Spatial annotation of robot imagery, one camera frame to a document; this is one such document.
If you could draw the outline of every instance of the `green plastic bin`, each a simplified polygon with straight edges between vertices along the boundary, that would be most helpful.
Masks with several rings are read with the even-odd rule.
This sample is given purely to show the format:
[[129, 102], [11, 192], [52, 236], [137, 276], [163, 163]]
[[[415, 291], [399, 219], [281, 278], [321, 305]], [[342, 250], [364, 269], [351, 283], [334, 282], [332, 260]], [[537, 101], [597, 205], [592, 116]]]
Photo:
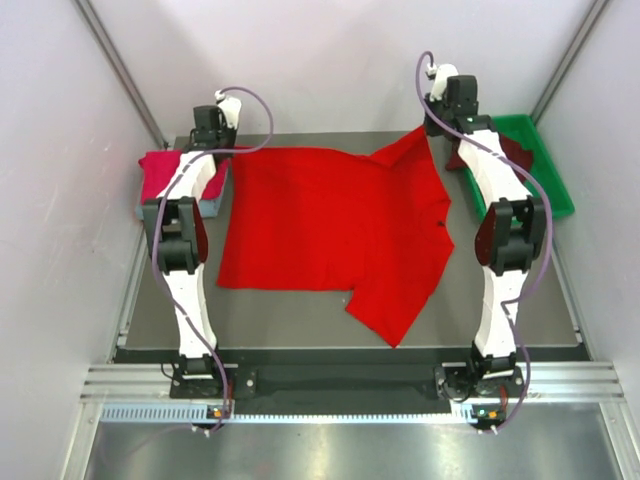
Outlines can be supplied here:
[[[538, 135], [538, 131], [533, 121], [531, 121], [531, 118], [528, 115], [505, 115], [502, 117], [493, 117], [493, 122], [500, 133], [519, 142], [525, 150], [533, 151], [531, 174], [547, 193], [551, 201], [553, 218], [562, 218], [571, 215], [575, 211], [575, 207], [573, 206], [569, 192], [567, 192], [564, 183], [562, 183], [562, 179], [556, 167], [553, 165], [551, 156], [549, 152], [547, 152], [540, 135]], [[480, 193], [480, 188], [478, 188], [478, 184], [474, 180], [471, 170], [466, 168], [465, 175], [471, 186], [473, 202], [476, 206], [478, 218], [482, 220], [487, 213], [482, 193]], [[534, 196], [539, 197], [529, 182], [525, 183], [525, 186]]]

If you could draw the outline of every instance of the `dark red cloth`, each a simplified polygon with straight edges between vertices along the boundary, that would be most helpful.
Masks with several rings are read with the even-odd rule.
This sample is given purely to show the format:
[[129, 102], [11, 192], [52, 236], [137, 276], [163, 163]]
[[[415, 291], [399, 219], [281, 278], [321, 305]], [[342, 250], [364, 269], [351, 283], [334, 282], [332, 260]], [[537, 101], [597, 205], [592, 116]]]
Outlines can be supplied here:
[[[447, 170], [459, 170], [463, 168], [467, 168], [467, 164], [464, 163], [464, 160], [460, 158], [458, 155], [458, 146], [460, 142], [455, 142], [451, 147], [451, 156], [449, 157], [449, 161], [445, 168]], [[527, 172], [531, 171], [531, 167], [533, 166], [533, 152], [531, 150], [525, 150], [522, 148], [520, 143], [515, 140], [511, 140], [509, 137], [500, 134], [500, 146], [502, 147], [502, 151], [507, 156], [509, 160], [518, 165], [519, 167], [524, 168]], [[519, 173], [516, 173], [518, 180], [522, 183], [526, 181], [526, 179]]]
[[[138, 165], [144, 172], [140, 203], [143, 204], [149, 198], [155, 198], [162, 190], [169, 186], [169, 181], [180, 164], [180, 150], [167, 150], [161, 152], [147, 152], [138, 161]], [[229, 168], [229, 160], [224, 160], [218, 167], [216, 175], [209, 180], [202, 200], [218, 198], [224, 185], [225, 173]]]

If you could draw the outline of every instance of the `red cloth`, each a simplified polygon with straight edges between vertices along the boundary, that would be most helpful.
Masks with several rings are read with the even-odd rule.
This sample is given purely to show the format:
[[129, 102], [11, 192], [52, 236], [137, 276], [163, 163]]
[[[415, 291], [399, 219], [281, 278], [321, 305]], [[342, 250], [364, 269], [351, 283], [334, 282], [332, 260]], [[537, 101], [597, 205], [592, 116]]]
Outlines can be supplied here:
[[347, 311], [397, 346], [453, 250], [423, 129], [371, 156], [266, 148], [236, 155], [232, 171], [218, 285], [353, 290]]
[[[502, 151], [507, 156], [507, 158], [519, 167], [524, 168], [527, 172], [530, 172], [531, 167], [533, 166], [533, 152], [531, 150], [525, 150], [518, 142], [516, 142], [515, 140], [511, 140], [509, 137], [503, 134], [500, 134], [499, 136], [500, 146], [502, 147]], [[449, 157], [447, 165], [444, 167], [447, 170], [459, 170], [467, 168], [467, 164], [464, 163], [464, 160], [462, 160], [462, 158], [460, 158], [460, 155], [458, 155], [459, 145], [460, 142], [455, 142], [451, 147], [451, 156]], [[522, 183], [526, 181], [526, 179], [521, 174], [516, 173], [516, 176]]]
[[[147, 152], [138, 161], [138, 165], [144, 172], [142, 193], [140, 194], [141, 204], [149, 198], [157, 197], [162, 190], [169, 186], [171, 177], [173, 177], [178, 165], [180, 165], [181, 154], [180, 150]], [[227, 168], [229, 168], [229, 160], [224, 160], [218, 167], [216, 175], [207, 183], [202, 193], [202, 200], [212, 200], [220, 196]]]

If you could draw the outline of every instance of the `gray work surface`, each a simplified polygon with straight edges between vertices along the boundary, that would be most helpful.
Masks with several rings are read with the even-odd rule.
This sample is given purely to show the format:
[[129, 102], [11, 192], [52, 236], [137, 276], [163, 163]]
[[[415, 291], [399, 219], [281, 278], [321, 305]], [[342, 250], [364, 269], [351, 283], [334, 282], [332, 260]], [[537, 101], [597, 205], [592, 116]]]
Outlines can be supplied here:
[[[188, 428], [101, 424], [86, 479], [615, 480], [597, 405], [525, 405], [497, 437], [466, 425], [228, 425], [206, 440]], [[105, 466], [98, 452], [103, 446]]]
[[[322, 146], [371, 153], [402, 136], [399, 132], [276, 135], [274, 146]], [[254, 144], [255, 137], [243, 139]], [[471, 344], [482, 312], [483, 274], [473, 243], [479, 226], [463, 175], [444, 170], [450, 150], [444, 139], [431, 139], [442, 182], [452, 200], [447, 229], [455, 244], [438, 288], [407, 333], [401, 347], [454, 347]], [[216, 278], [231, 215], [233, 180], [224, 193], [219, 216], [205, 220], [209, 259], [205, 294], [211, 325], [223, 348], [383, 347], [374, 332], [345, 312], [350, 293], [228, 290]], [[529, 281], [538, 273], [536, 262]], [[567, 346], [577, 340], [555, 269], [551, 266], [538, 291], [522, 302], [518, 328], [527, 345]], [[173, 307], [157, 288], [149, 262], [144, 267], [126, 347], [177, 348]]]

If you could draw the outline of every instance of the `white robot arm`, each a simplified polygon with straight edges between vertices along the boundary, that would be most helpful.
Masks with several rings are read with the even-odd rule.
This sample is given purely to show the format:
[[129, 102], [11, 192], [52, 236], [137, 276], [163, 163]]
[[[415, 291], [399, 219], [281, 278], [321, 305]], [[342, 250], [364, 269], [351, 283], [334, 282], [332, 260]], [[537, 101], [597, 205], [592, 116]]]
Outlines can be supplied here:
[[[198, 210], [207, 183], [216, 174], [216, 165], [228, 157], [206, 155], [189, 166], [204, 150], [233, 148], [241, 109], [239, 99], [216, 93], [216, 105], [194, 108], [196, 127], [189, 145], [180, 155], [176, 173], [156, 199], [143, 205], [149, 251], [160, 200], [169, 185], [178, 181], [167, 197], [163, 231], [158, 244], [158, 264], [171, 292], [191, 319], [197, 332], [215, 349], [217, 338], [211, 328], [203, 289], [204, 263], [208, 254], [207, 235]], [[180, 369], [184, 378], [212, 378], [210, 352], [189, 326], [185, 315], [175, 308], [180, 333]]]
[[[429, 66], [427, 76], [434, 84], [425, 101], [438, 118], [504, 156], [491, 118], [478, 115], [475, 77], [459, 75], [448, 64]], [[425, 128], [429, 136], [448, 135], [429, 116]], [[516, 345], [507, 312], [515, 324], [518, 304], [506, 302], [520, 296], [531, 263], [540, 254], [545, 220], [542, 202], [531, 196], [511, 167], [465, 140], [460, 141], [458, 154], [471, 170], [487, 208], [475, 240], [476, 257], [484, 271], [482, 317], [467, 364], [468, 381], [476, 386], [515, 375]]]

